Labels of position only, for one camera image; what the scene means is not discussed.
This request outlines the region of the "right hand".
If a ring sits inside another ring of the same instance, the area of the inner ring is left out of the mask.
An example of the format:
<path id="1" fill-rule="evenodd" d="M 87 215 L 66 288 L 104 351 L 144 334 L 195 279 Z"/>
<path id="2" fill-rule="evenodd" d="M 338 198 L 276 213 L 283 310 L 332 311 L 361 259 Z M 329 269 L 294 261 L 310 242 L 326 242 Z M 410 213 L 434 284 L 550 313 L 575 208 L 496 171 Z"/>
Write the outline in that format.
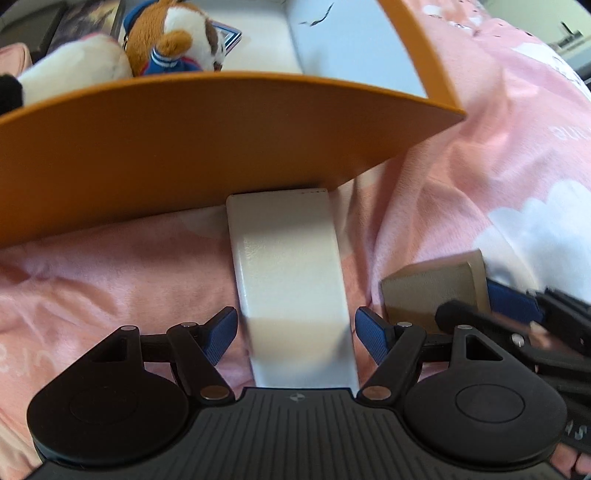
<path id="1" fill-rule="evenodd" d="M 551 464 L 567 479 L 590 479 L 590 456 L 568 445 L 559 444 L 556 447 L 551 457 Z"/>

